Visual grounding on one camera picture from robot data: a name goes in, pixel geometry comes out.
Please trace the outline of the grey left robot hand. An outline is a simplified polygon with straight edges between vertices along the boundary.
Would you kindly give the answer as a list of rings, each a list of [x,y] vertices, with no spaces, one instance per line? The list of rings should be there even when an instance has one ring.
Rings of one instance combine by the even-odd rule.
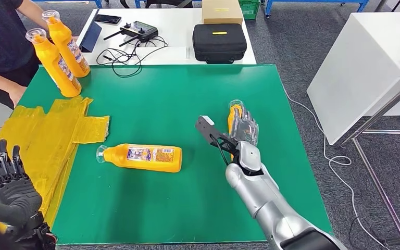
[[[0,139],[0,222],[24,227],[39,214],[42,197],[25,172],[19,145],[7,151],[7,141]]]

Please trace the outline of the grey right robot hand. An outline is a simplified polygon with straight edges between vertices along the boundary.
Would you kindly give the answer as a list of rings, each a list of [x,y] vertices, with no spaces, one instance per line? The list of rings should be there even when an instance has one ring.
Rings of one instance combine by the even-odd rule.
[[[257,146],[259,125],[243,105],[236,104],[230,107],[228,127],[231,138],[236,141],[247,141]]]

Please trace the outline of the person's right hand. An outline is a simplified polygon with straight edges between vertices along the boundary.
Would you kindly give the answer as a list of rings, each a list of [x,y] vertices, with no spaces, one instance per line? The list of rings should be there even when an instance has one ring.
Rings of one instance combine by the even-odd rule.
[[[7,93],[9,94],[9,97],[11,101],[13,102],[14,108],[17,106],[19,103],[21,97],[23,96],[24,92],[26,91],[25,86],[21,86],[18,84],[12,84],[9,89],[7,90]]]

